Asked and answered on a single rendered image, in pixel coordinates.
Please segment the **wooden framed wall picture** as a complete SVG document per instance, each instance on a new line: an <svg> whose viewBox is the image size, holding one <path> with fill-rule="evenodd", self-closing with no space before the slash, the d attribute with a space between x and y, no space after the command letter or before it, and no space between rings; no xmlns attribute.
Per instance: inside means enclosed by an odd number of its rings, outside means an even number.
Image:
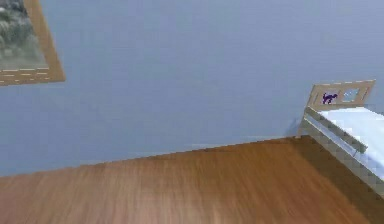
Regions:
<svg viewBox="0 0 384 224"><path fill-rule="evenodd" d="M39 0L0 0L0 86L64 82Z"/></svg>

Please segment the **wooden bed with pale mattress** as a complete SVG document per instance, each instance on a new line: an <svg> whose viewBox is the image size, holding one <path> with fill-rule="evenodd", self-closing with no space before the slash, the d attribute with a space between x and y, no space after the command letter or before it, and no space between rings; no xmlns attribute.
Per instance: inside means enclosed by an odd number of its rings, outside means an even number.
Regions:
<svg viewBox="0 0 384 224"><path fill-rule="evenodd" d="M296 136L308 134L384 199L384 114L365 104L374 85L315 84Z"/></svg>

